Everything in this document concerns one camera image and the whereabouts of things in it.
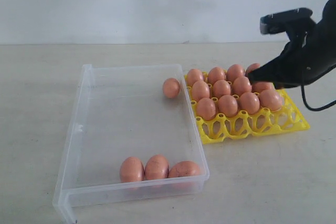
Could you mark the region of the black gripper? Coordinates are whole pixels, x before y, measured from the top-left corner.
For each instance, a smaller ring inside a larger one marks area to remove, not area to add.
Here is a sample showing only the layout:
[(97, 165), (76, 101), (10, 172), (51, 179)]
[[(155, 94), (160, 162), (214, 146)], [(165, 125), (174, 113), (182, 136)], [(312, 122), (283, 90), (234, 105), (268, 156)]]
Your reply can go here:
[(335, 67), (335, 25), (317, 24), (303, 40), (303, 45), (289, 49), (280, 58), (251, 71), (251, 82), (278, 83), (278, 89), (309, 85)]

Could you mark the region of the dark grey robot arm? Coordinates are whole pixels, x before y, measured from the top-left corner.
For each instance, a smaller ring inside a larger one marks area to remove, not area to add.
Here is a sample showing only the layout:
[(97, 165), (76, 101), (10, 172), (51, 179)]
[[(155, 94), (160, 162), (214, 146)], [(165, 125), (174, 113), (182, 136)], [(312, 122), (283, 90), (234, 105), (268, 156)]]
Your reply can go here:
[(278, 57), (248, 74), (252, 83), (272, 82), (277, 89), (309, 85), (335, 68), (335, 0), (328, 0), (322, 18), (302, 7), (260, 18), (263, 35), (286, 33), (288, 43)]

